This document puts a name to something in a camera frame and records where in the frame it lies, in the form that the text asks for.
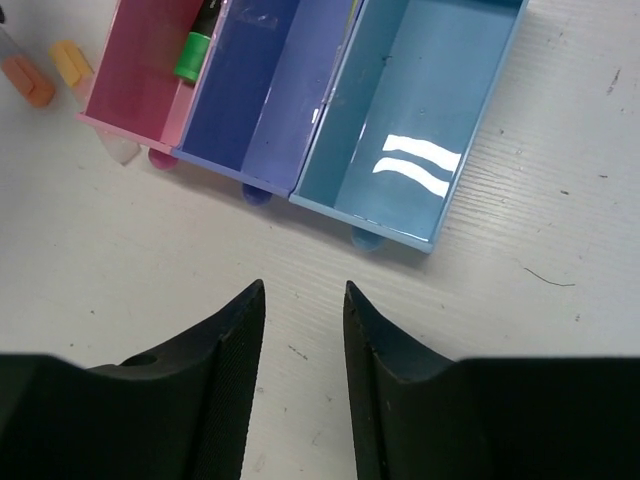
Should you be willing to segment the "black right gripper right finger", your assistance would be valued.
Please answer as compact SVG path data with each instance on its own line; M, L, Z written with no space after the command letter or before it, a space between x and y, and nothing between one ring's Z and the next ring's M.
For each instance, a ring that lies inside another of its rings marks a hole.
M635 358L448 359L354 284L343 336L361 479L635 479Z

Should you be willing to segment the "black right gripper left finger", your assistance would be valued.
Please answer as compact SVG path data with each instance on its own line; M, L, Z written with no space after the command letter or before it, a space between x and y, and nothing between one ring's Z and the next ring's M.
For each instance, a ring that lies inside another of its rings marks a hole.
M265 327L255 281L220 311L124 362L1 358L5 479L236 479Z

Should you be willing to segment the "green black highlighter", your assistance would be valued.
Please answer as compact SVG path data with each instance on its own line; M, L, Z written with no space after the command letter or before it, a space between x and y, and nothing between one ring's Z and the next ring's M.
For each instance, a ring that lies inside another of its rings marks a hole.
M173 71L185 82L195 84L198 80L221 6L221 0L206 0L201 4Z

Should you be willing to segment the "orange capped highlighter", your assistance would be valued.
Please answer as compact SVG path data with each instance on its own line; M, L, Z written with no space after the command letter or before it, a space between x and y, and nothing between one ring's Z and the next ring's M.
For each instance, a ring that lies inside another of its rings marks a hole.
M17 92L34 108L48 106L56 93L53 82L22 51L4 28L1 28L1 71Z

